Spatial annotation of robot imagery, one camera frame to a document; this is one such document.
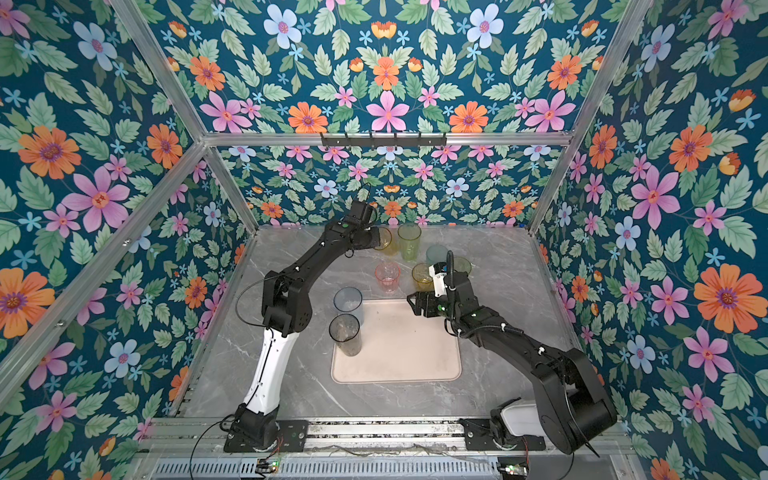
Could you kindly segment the blue translucent tall cup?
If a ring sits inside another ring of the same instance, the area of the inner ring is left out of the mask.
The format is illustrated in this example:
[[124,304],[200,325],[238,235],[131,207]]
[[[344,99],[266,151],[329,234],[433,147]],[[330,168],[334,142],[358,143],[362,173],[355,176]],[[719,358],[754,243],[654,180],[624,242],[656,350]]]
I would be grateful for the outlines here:
[[363,295],[358,288],[341,288],[334,295],[333,304],[341,314],[352,315],[360,324],[363,323]]

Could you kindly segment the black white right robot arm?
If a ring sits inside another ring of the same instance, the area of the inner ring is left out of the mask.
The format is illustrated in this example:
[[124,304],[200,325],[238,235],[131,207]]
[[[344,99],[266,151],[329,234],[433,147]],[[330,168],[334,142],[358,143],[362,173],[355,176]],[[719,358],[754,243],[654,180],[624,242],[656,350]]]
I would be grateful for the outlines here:
[[546,345],[481,305],[465,273],[440,274],[433,292],[415,292],[406,301],[415,315],[443,318],[449,334],[495,353],[531,383],[533,401],[515,398],[492,411],[498,445],[544,437],[572,454],[617,423],[616,407],[581,350]]

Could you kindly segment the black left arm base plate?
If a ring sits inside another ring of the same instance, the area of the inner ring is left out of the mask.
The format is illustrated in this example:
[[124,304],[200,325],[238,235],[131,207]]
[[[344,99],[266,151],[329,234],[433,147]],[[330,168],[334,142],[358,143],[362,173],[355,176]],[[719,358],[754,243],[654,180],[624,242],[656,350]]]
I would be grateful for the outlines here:
[[233,423],[228,428],[223,450],[226,453],[302,452],[309,422],[305,420],[270,421],[258,428]]

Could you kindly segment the amber translucent tall cup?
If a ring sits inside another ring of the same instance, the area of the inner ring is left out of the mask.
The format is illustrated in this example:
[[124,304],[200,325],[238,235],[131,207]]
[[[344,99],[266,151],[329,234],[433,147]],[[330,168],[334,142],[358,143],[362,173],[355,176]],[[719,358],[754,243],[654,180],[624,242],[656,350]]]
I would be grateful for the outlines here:
[[394,256],[398,252],[398,247],[392,231],[388,227],[379,227],[378,234],[379,245],[375,250],[386,256]]

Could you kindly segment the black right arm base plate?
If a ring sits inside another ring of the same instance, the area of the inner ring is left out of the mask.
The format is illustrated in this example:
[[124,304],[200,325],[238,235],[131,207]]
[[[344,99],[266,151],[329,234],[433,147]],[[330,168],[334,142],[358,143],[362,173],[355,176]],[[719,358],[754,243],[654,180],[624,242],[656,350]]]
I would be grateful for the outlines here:
[[464,429],[465,448],[469,451],[544,451],[545,439],[541,436],[515,436],[497,419],[461,418],[458,423]]

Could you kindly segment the beige rectangular tray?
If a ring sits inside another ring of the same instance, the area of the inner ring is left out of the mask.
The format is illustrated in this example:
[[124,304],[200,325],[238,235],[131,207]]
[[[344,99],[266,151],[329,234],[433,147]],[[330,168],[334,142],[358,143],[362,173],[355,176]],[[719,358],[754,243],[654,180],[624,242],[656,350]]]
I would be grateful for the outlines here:
[[402,299],[365,300],[362,347],[355,356],[334,349],[331,377],[339,384],[449,382],[462,364],[458,340],[440,317],[413,314]]

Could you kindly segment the dark grey translucent cup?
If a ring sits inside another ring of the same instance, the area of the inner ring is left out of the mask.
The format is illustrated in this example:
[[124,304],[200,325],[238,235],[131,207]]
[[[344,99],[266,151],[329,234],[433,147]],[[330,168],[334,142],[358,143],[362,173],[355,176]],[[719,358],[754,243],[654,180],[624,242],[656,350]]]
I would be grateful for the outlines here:
[[348,357],[356,356],[362,349],[361,325],[352,314],[337,315],[329,324],[329,335],[339,350]]

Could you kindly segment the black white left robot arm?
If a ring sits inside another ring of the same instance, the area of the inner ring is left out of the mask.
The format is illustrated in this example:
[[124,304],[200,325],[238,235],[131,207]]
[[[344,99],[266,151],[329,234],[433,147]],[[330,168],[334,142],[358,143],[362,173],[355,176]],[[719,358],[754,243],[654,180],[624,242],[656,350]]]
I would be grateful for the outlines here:
[[374,249],[380,234],[375,208],[355,200],[345,215],[330,220],[315,243],[291,265],[270,271],[263,281],[263,344],[254,376],[238,405],[230,432],[256,451],[278,442],[280,389],[293,346],[312,318],[310,291],[337,258]]

